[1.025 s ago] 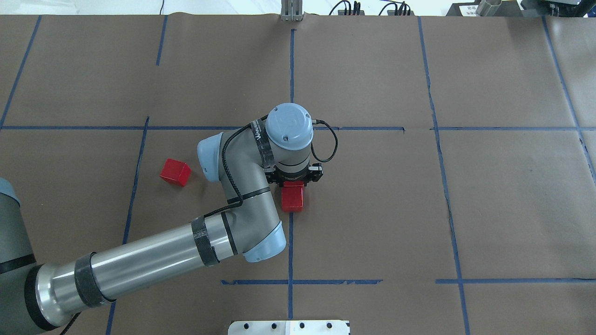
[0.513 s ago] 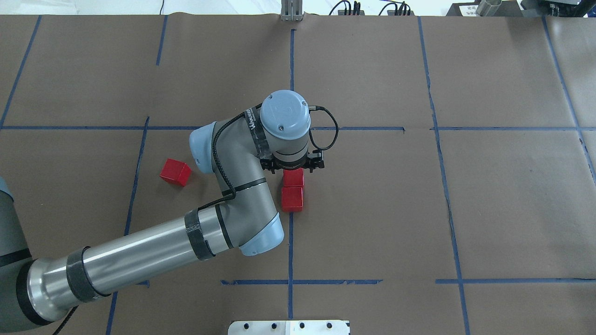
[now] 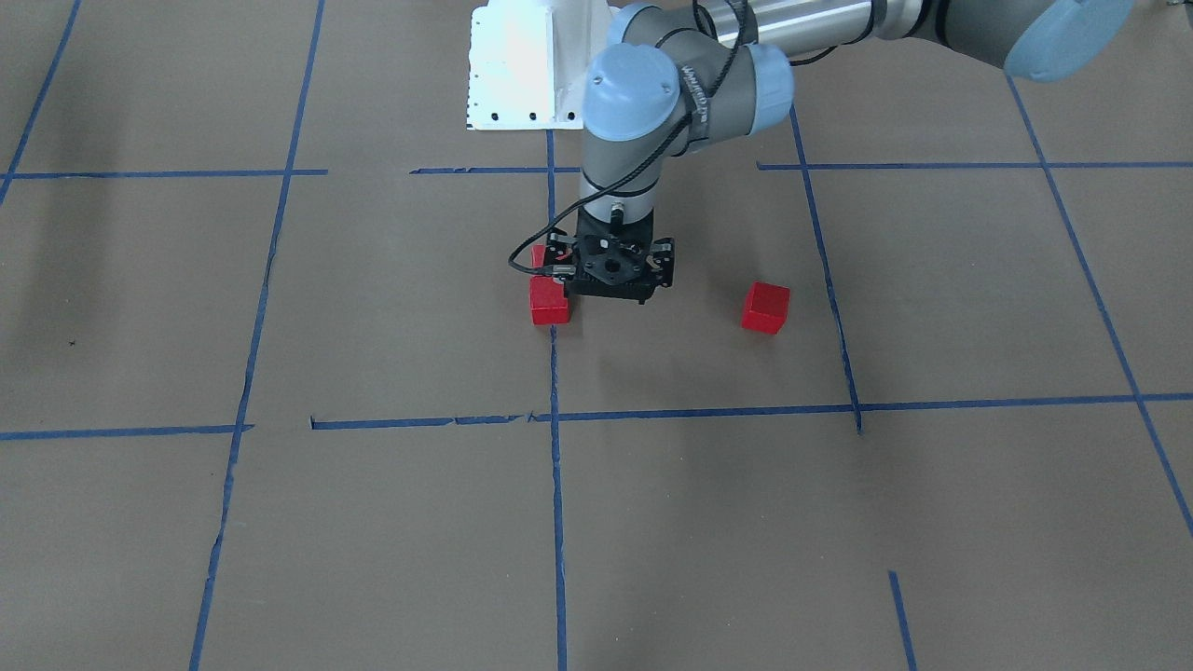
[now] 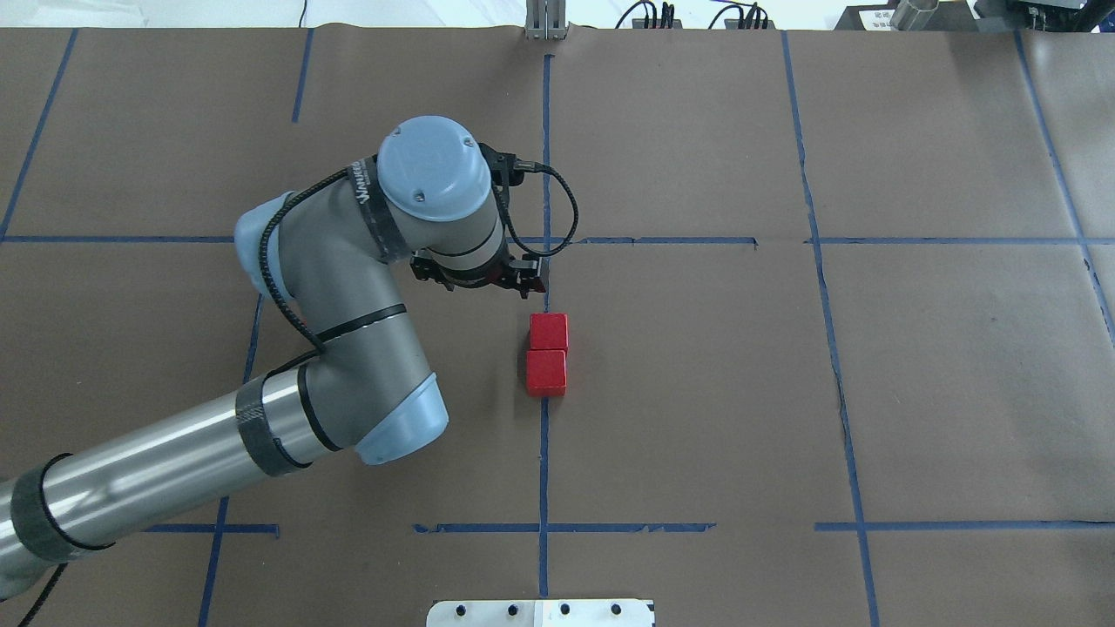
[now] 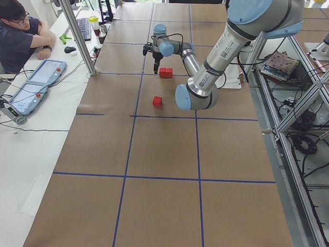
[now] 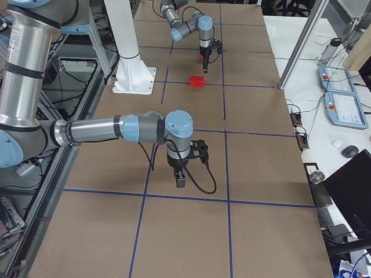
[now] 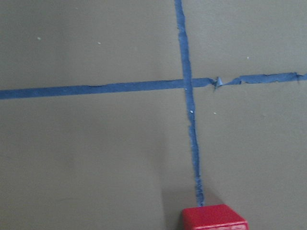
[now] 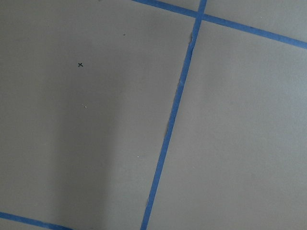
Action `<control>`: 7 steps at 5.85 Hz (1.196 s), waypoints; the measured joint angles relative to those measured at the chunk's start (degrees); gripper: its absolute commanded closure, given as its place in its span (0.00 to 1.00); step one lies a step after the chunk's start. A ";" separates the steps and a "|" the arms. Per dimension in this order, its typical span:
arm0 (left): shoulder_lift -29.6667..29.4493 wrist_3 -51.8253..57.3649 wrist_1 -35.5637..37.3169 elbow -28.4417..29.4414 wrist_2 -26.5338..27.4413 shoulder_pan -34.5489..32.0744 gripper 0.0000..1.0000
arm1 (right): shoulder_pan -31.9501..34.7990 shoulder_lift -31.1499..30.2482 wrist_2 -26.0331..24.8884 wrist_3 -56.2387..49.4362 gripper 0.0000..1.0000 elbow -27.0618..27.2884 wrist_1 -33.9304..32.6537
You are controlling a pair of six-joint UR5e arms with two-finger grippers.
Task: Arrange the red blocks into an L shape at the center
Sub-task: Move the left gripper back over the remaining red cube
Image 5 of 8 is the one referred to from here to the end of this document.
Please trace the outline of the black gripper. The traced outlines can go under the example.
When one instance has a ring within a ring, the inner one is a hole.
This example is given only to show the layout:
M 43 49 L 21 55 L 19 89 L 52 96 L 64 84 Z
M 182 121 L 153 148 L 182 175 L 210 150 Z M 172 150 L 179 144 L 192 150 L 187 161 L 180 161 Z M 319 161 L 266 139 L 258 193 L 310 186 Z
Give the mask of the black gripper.
M 163 55 L 161 52 L 153 51 L 152 56 L 155 60 L 153 71 L 154 71 L 154 74 L 158 74 L 159 63 L 160 63 L 161 59 L 163 58 Z

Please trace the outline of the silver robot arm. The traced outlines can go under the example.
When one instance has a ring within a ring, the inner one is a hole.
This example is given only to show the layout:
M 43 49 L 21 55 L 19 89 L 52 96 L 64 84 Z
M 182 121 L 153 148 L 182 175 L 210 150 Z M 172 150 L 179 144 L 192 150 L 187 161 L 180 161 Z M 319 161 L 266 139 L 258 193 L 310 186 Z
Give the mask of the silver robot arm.
M 197 62 L 191 44 L 171 40 L 163 24 L 155 25 L 143 54 L 152 53 L 155 73 L 163 57 L 179 55 L 190 78 L 175 90 L 177 106 L 182 110 L 209 109 L 218 101 L 217 79 L 245 44 L 260 34 L 276 39 L 300 32 L 303 12 L 303 1 L 230 1 L 225 30 L 203 64 Z

